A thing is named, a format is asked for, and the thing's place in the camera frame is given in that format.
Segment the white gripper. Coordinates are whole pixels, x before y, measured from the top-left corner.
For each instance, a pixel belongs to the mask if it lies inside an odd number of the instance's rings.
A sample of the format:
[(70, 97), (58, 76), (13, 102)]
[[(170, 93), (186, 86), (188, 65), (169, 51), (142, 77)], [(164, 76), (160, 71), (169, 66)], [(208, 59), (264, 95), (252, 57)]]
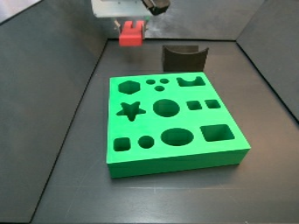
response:
[[(144, 17), (144, 28), (149, 22), (150, 12), (141, 0), (90, 0), (93, 14), (97, 18)], [(121, 24), (113, 19), (114, 29), (121, 32)]]

